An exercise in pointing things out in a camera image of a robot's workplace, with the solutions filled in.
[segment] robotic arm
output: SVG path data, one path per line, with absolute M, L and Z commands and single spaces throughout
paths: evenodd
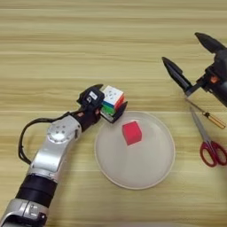
M 162 58 L 164 66 L 172 79 L 182 88 L 186 97 L 198 88 L 202 88 L 227 106 L 227 48 L 209 35 L 202 33 L 195 35 L 204 48 L 215 54 L 214 63 L 205 69 L 205 73 L 196 83 L 192 85 L 183 75 L 183 70 L 171 60 Z
M 100 91 L 102 84 L 98 84 L 84 91 L 77 102 L 81 108 L 72 113 L 65 113 L 58 119 L 37 119 L 31 121 L 22 131 L 19 144 L 19 157 L 29 164 L 24 182 L 11 200 L 0 227 L 45 225 L 49 206 L 59 182 L 67 152 L 81 134 L 103 116 L 114 123 L 123 114 L 127 102 L 122 104 L 114 116 L 102 112 L 104 93 Z M 30 161 L 23 152 L 22 139 L 25 130 L 38 122 L 51 122 L 42 147 Z

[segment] red scissors handle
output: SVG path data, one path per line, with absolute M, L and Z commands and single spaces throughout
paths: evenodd
M 213 149 L 215 150 L 217 163 L 222 165 L 222 166 L 227 165 L 227 152 L 226 152 L 226 150 L 214 141 L 211 141 L 211 145 L 212 145 Z
M 222 158 L 220 158 L 220 155 L 218 153 L 220 151 L 223 155 Z M 210 161 L 207 161 L 205 158 L 204 154 L 208 153 L 211 159 Z M 221 147 L 218 143 L 211 141 L 210 143 L 208 142 L 203 142 L 200 148 L 200 156 L 201 159 L 205 162 L 206 165 L 209 167 L 214 167 L 217 164 L 220 164 L 222 166 L 227 165 L 227 152 L 224 150 L 223 147 Z
M 207 159 L 205 158 L 205 156 L 204 156 L 205 152 L 209 154 L 211 162 L 207 161 Z M 201 148 L 200 148 L 200 156 L 201 156 L 201 159 L 203 160 L 203 162 L 207 166 L 209 166 L 209 167 L 216 166 L 217 161 L 216 161 L 216 158 L 215 158 L 215 153 L 212 151 L 212 147 L 208 143 L 206 143 L 206 142 L 202 143 Z

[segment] scissor blade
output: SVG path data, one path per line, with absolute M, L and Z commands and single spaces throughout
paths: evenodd
M 199 129 L 199 132 L 203 138 L 204 141 L 210 141 L 210 138 L 209 138 L 209 135 L 208 133 L 205 131 L 201 121 L 200 121 L 200 118 L 197 116 L 197 114 L 194 112 L 193 108 L 190 107 L 190 111 L 191 111 L 191 114 L 192 114 L 192 118 L 197 126 L 197 128 Z

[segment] yellow handle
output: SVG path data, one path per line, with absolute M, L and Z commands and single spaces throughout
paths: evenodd
M 217 117 L 215 117 L 214 115 L 210 113 L 203 113 L 203 115 L 206 116 L 211 122 L 213 122 L 219 128 L 224 129 L 226 127 L 226 124 Z

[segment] scissors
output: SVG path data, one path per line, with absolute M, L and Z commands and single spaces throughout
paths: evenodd
M 201 159 L 204 161 L 206 165 L 209 167 L 215 167 L 217 164 L 220 164 L 222 166 L 227 165 L 227 151 L 220 146 L 218 143 L 212 141 L 205 131 L 199 117 L 194 112 L 194 110 L 190 107 L 190 111 L 192 114 L 192 118 L 194 119 L 194 122 L 199 129 L 199 132 L 203 138 L 203 143 L 200 147 L 200 156 Z M 207 152 L 211 158 L 211 161 L 207 161 L 207 159 L 204 156 L 204 153 Z

